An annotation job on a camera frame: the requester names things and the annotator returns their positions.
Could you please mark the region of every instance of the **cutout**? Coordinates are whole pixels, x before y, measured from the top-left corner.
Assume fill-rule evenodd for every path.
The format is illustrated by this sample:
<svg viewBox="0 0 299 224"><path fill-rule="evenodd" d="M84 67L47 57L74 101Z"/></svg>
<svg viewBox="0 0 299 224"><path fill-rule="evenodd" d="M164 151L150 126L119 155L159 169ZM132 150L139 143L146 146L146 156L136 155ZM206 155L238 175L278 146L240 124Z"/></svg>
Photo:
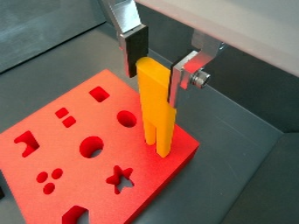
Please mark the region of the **cutout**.
<svg viewBox="0 0 299 224"><path fill-rule="evenodd" d="M108 97L108 92L102 87L95 87L90 92L98 102L103 102Z"/></svg>
<svg viewBox="0 0 299 224"><path fill-rule="evenodd" d="M74 206L70 211L62 216L62 224L78 224L80 218L86 216L90 210L82 206Z"/></svg>
<svg viewBox="0 0 299 224"><path fill-rule="evenodd" d="M23 157L27 158L39 148L40 145L34 137L34 133L27 130L15 140L16 144L26 143L26 150L23 152Z"/></svg>
<svg viewBox="0 0 299 224"><path fill-rule="evenodd" d="M2 188L2 186L0 186L0 199L2 199L4 196L6 196L6 193L4 193L3 188Z"/></svg>
<svg viewBox="0 0 299 224"><path fill-rule="evenodd" d="M59 118L63 118L67 114L70 113L70 111L66 109L66 108L62 108L56 111L55 115L59 117Z"/></svg>
<svg viewBox="0 0 299 224"><path fill-rule="evenodd" d="M48 173L47 173L46 171L43 171L43 172L38 175L38 177L36 177L36 181L38 181L39 183L43 183L43 182L47 180L47 178L48 178Z"/></svg>
<svg viewBox="0 0 299 224"><path fill-rule="evenodd" d="M136 116L130 111L122 110L116 115L116 119L127 128L136 126Z"/></svg>
<svg viewBox="0 0 299 224"><path fill-rule="evenodd" d="M74 123L76 122L76 119L74 116L70 116L62 123L66 128L68 128Z"/></svg>
<svg viewBox="0 0 299 224"><path fill-rule="evenodd" d="M52 194L54 190L55 190L55 184L54 183L48 183L43 188L44 194Z"/></svg>
<svg viewBox="0 0 299 224"><path fill-rule="evenodd" d="M103 148L103 140L98 136L90 136L79 146L79 153L84 158L94 158L103 151Z"/></svg>
<svg viewBox="0 0 299 224"><path fill-rule="evenodd" d="M54 179L59 179L62 177L63 174L63 170L60 168L58 168L56 170L54 170L54 172L51 173L51 177Z"/></svg>
<svg viewBox="0 0 299 224"><path fill-rule="evenodd" d="M115 186L115 194L120 194L126 186L134 187L135 183L130 179L132 168L123 170L118 165L114 168L114 175L107 178L107 183Z"/></svg>
<svg viewBox="0 0 299 224"><path fill-rule="evenodd" d="M131 179L127 179L124 176L120 177L120 182L116 186L116 189L119 190L119 192L122 193L123 189L126 187L134 187L134 182Z"/></svg>

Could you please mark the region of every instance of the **yellow block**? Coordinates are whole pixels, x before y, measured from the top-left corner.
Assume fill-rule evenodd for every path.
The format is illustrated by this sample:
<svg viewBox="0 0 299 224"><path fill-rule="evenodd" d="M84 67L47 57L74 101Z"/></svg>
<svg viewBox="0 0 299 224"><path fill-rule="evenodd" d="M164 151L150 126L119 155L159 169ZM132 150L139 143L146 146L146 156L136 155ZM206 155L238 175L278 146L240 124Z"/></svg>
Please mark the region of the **yellow block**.
<svg viewBox="0 0 299 224"><path fill-rule="evenodd" d="M155 144L156 153L164 158L172 145L176 109L167 101L171 70L154 59L136 62L138 84L144 120L144 139Z"/></svg>

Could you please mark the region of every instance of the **screw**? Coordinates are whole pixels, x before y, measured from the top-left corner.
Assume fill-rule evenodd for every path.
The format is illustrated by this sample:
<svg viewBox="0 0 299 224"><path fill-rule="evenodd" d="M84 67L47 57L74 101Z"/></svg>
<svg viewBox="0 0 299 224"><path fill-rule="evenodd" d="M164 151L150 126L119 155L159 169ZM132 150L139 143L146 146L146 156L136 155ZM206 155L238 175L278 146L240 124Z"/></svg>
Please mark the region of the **screw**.
<svg viewBox="0 0 299 224"><path fill-rule="evenodd" d="M210 80L211 75L202 70L195 72L195 74L191 76L191 84L198 88L204 88Z"/></svg>

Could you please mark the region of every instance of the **red foam board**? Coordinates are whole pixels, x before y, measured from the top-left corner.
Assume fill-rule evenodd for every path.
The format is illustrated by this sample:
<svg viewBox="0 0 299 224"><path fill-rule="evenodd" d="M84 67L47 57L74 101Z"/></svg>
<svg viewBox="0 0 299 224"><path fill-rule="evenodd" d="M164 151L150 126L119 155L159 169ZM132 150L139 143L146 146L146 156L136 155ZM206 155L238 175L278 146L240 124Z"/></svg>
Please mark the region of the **red foam board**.
<svg viewBox="0 0 299 224"><path fill-rule="evenodd" d="M0 168L28 224L127 223L191 160L199 143L175 126L172 151L144 139L139 94L108 71L0 135ZM122 177L132 186L119 188Z"/></svg>

